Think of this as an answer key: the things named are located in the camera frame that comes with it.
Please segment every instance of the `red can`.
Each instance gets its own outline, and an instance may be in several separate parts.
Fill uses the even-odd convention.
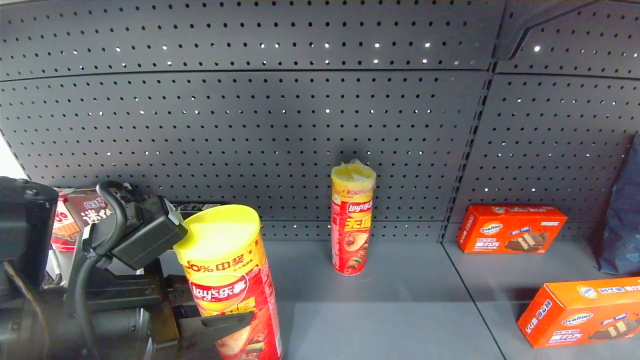
[[[354,160],[333,168],[331,244],[333,267],[359,274],[367,262],[376,173]]]

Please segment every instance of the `blue bag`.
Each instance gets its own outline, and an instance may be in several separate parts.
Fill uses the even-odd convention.
[[[600,255],[600,271],[640,275],[640,135],[613,187]]]

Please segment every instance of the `black cable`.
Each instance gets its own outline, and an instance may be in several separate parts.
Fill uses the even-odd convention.
[[[84,264],[82,264],[77,277],[76,293],[74,294],[74,300],[76,301],[76,317],[80,323],[80,328],[82,328],[86,345],[96,359],[100,359],[100,354],[98,353],[95,328],[93,327],[91,314],[89,313],[89,307],[86,301],[86,283],[89,279],[89,273],[91,273],[91,270],[99,260],[100,258],[94,257],[87,259]]]
[[[94,250],[94,254],[87,254],[87,260],[84,262],[77,276],[76,293],[74,294],[74,300],[76,303],[76,317],[80,323],[80,327],[83,330],[84,338],[86,340],[87,347],[96,359],[100,358],[98,353],[97,339],[95,335],[95,328],[91,321],[91,314],[89,312],[88,304],[86,301],[86,283],[89,279],[91,270],[98,264],[104,255],[118,245],[120,239],[124,236],[127,229],[127,211],[124,205],[118,200],[118,197],[114,195],[109,188],[116,188],[124,191],[124,185],[117,181],[103,181],[95,187],[98,194],[111,206],[115,216],[115,226],[111,234]]]
[[[103,181],[95,187],[98,194],[111,206],[116,217],[116,225],[113,232],[109,235],[107,240],[104,240],[95,249],[95,253],[99,256],[104,256],[109,251],[113,250],[113,248],[118,245],[118,241],[122,239],[124,232],[127,229],[127,210],[125,210],[124,205],[122,205],[118,197],[114,195],[109,188],[116,188],[120,191],[126,190],[123,184],[113,180]]]

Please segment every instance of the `chocolate wafer image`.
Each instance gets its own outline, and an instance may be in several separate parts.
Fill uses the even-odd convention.
[[[63,240],[75,242],[81,231],[75,222],[69,222],[67,224],[54,226],[53,235]]]
[[[506,249],[522,252],[538,251],[547,243],[546,233],[524,233],[517,238],[507,241]]]
[[[629,335],[632,331],[636,330],[640,327],[640,323],[636,320],[621,320],[616,322],[614,325],[606,327],[604,329],[600,329],[591,336],[589,339],[591,340],[612,340],[616,338],[621,338],[623,336]]]

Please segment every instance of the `ovaltine logo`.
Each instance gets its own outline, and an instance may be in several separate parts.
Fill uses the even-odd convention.
[[[589,299],[595,299],[598,297],[598,293],[593,288],[590,288],[589,286],[579,285],[578,292],[580,293],[580,295],[584,297],[588,297]]]
[[[502,229],[502,224],[497,221],[491,221],[482,226],[480,232],[485,235],[491,235],[497,233],[500,229]]]
[[[567,319],[562,321],[562,324],[565,326],[576,326],[584,323],[593,317],[593,314],[589,311],[583,311],[581,313],[573,314],[569,316]]]

